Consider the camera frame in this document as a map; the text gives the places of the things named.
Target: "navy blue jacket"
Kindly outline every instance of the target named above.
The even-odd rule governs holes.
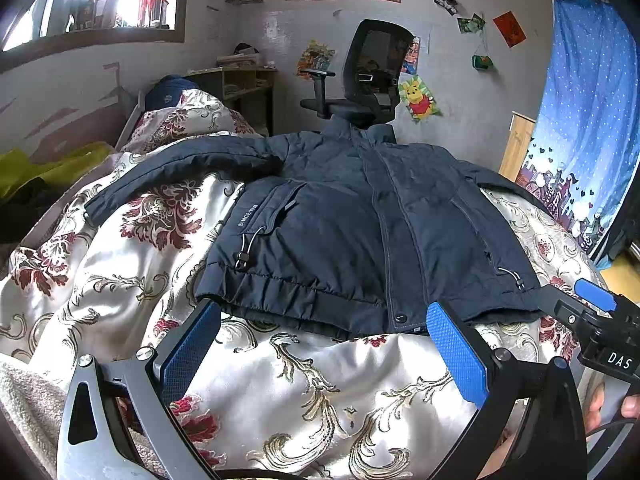
[[[424,332],[447,300],[463,320],[530,321],[539,282],[479,186],[513,191],[493,171],[429,144],[396,144],[388,124],[334,117],[322,134],[184,140],[86,204],[102,224],[151,186],[215,171],[247,182],[209,251],[199,300],[247,319],[336,338]]]

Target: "jacket sleeve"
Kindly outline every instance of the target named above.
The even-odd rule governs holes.
[[[84,208],[89,220],[99,226],[150,187],[179,182],[203,171],[216,171],[223,180],[243,182],[278,174],[289,152],[287,137],[217,136],[178,142],[132,168]]]

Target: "blue curtain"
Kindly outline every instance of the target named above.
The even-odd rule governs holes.
[[[517,182],[591,253],[638,166],[639,52],[602,0],[555,0],[545,93]]]

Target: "cable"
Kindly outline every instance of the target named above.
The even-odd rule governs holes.
[[[613,422],[608,422],[607,424],[603,424],[602,426],[597,427],[595,430],[591,430],[587,433],[586,437],[590,437],[593,434],[599,433],[603,430],[608,430],[609,428],[613,428],[615,426],[622,426],[624,424],[635,424],[638,420],[636,418],[621,418],[620,420],[614,420]]]
[[[480,17],[484,21],[484,12],[480,13]],[[478,45],[478,48],[476,48],[476,51],[474,52],[474,56],[478,53],[480,49],[484,50],[485,56],[487,57],[489,56],[489,44],[487,43],[487,40],[486,40],[486,23],[480,29],[480,44]]]
[[[281,473],[269,469],[216,469],[220,480],[232,480],[236,478],[268,478],[271,480],[306,480],[302,476]]]

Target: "bed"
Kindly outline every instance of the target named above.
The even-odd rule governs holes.
[[[185,91],[178,107],[145,114],[121,153],[78,181],[10,255],[0,283],[0,381],[7,385],[0,406],[53,478],[56,428],[76,359],[129,358],[188,317],[204,258],[244,185],[210,173],[159,186],[99,229],[83,204],[172,142],[255,134],[216,98]],[[546,213],[512,194],[484,193],[541,284],[568,293],[579,278],[605,286]],[[504,346],[522,360],[569,359],[577,347],[548,317],[476,329],[492,348]],[[514,409],[511,431],[523,407]],[[475,406],[462,399],[426,336],[338,341],[223,314],[216,342],[171,410],[212,468],[387,480],[427,477]],[[148,467],[161,473],[145,439],[135,439]]]

